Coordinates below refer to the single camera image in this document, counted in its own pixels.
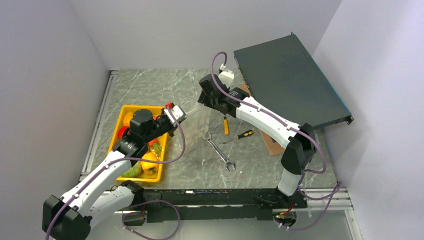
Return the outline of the clear dotted zip bag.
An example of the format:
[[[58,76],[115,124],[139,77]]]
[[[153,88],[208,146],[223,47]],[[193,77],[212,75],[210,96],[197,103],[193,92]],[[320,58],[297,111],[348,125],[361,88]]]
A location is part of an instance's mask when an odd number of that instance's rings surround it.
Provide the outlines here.
[[[186,148],[193,148],[199,140],[208,132],[211,118],[211,109],[196,103],[186,113],[186,119],[182,122]]]

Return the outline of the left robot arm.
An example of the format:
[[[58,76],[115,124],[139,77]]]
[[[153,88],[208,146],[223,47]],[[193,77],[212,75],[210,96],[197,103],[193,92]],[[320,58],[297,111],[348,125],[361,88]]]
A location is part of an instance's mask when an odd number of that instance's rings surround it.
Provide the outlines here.
[[[42,229],[45,239],[85,240],[92,229],[124,208],[139,209],[144,189],[127,180],[111,193],[103,192],[137,162],[149,162],[144,155],[149,142],[181,130],[186,114],[166,105],[157,117],[146,108],[138,109],[106,158],[88,176],[60,197],[51,195],[43,204]]]

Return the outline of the orange carrot with green top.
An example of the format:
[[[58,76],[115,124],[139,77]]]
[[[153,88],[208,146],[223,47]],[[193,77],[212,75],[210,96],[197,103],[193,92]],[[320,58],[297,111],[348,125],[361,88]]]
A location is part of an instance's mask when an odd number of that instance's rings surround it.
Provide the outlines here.
[[[155,138],[155,139],[153,139],[153,140],[151,140],[149,143],[148,143],[148,145],[149,145],[149,148],[150,148],[150,150],[157,156],[157,157],[159,157],[160,155],[161,155],[161,153],[162,153],[162,147],[161,147],[161,145],[159,144],[159,141],[158,141],[158,139],[157,138]]]

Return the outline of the green cabbage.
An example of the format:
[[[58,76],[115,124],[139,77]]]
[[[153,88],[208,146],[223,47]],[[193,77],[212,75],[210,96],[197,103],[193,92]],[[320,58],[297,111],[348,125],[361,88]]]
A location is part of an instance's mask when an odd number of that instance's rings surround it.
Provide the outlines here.
[[[142,171],[141,162],[138,161],[134,166],[132,166],[129,170],[124,172],[121,177],[122,178],[135,178],[137,177]]]

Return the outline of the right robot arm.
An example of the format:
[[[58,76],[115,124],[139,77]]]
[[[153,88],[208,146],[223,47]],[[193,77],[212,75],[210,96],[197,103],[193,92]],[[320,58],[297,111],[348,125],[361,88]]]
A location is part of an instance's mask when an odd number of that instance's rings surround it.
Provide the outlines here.
[[[284,149],[280,160],[283,171],[275,200],[280,207],[289,207],[295,201],[294,193],[298,190],[303,172],[316,153],[313,127],[276,115],[243,89],[226,87],[216,74],[204,76],[199,85],[202,89],[199,103],[255,126]]]

